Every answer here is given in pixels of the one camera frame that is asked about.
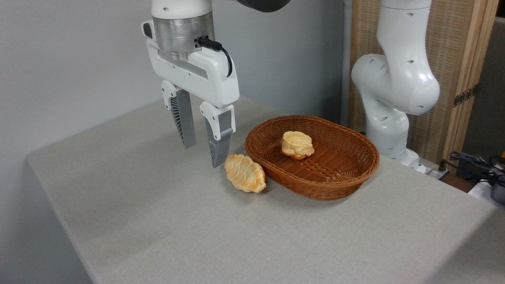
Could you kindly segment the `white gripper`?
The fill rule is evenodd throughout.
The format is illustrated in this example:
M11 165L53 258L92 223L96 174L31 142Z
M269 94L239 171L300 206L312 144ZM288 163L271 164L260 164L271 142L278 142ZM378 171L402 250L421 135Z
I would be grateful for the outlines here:
M189 53L187 61L175 60L158 47L153 21L142 23L142 32L154 72L164 79L161 84L166 109L186 149L196 145L190 94L205 102L200 112L206 124L213 168L222 165L229 152L230 140L236 132L234 106L239 99L236 70L229 75L228 58L222 51L207 47Z

